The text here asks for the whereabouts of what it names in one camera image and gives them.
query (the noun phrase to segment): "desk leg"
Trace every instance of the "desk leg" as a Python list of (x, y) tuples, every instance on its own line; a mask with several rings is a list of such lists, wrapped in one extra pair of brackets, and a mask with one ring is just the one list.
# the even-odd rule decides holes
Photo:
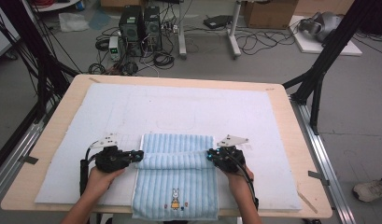
[(184, 34), (184, 18), (185, 15), (182, 15), (182, 4), (184, 1), (179, 1), (179, 25), (178, 25), (178, 47), (179, 47), (179, 57), (181, 59), (187, 59), (187, 47), (185, 45), (185, 34)]
[(232, 29), (228, 30), (229, 40), (231, 42), (231, 46), (233, 49), (234, 56), (236, 59), (241, 55), (240, 48), (237, 45), (236, 37), (234, 36), (234, 32), (236, 31), (237, 19), (239, 18), (239, 12), (241, 7), (241, 1), (236, 1), (234, 4), (234, 12), (233, 12), (233, 20), (232, 20)]

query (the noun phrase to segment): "blue towel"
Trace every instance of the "blue towel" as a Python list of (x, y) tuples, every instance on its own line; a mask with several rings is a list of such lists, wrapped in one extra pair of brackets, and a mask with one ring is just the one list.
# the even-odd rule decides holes
[(208, 161), (212, 136), (145, 134), (133, 197), (133, 218), (216, 220), (216, 170)]

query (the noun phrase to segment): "cardboard box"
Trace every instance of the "cardboard box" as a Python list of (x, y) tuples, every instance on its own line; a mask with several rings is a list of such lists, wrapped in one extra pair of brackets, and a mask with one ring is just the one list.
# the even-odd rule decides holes
[(124, 6), (144, 6), (144, 0), (100, 0), (101, 7), (122, 10)]
[(298, 0), (275, 0), (267, 4), (247, 2), (244, 20), (249, 28), (287, 29)]
[(295, 8), (295, 15), (313, 16), (316, 12), (331, 11), (335, 14), (345, 15), (354, 0), (299, 0)]

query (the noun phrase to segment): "embroidered rabbit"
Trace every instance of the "embroidered rabbit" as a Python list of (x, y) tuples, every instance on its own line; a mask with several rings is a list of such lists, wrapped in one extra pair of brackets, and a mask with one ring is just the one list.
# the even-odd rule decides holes
[(173, 201), (171, 202), (171, 207), (174, 210), (177, 210), (179, 208), (179, 189), (173, 189)]

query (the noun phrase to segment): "white board on floor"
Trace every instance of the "white board on floor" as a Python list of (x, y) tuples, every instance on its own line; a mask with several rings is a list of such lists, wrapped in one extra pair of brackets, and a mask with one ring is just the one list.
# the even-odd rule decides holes
[[(205, 134), (213, 135), (216, 142), (227, 134), (246, 137), (249, 142), (240, 147), (249, 169), (254, 171), (260, 208), (301, 209), (267, 93), (100, 83), (89, 88), (35, 202), (75, 203), (79, 195), (79, 161), (91, 143), (109, 133), (117, 135), (122, 150), (139, 149), (144, 133)], [(94, 149), (91, 155), (100, 150)], [(217, 172), (219, 206), (235, 208), (226, 176)], [(131, 205), (135, 176), (131, 164), (115, 179), (100, 204)]]
[[(292, 16), (290, 24), (299, 24), (299, 21), (305, 19), (303, 16)], [(315, 37), (310, 35), (307, 31), (298, 31), (298, 29), (293, 25), (290, 27), (290, 31), (295, 34), (295, 41), (302, 53), (321, 53), (323, 47), (321, 43), (316, 40)], [(342, 50), (340, 55), (347, 56), (361, 56), (362, 52), (354, 45), (350, 40), (348, 41), (345, 48)]]

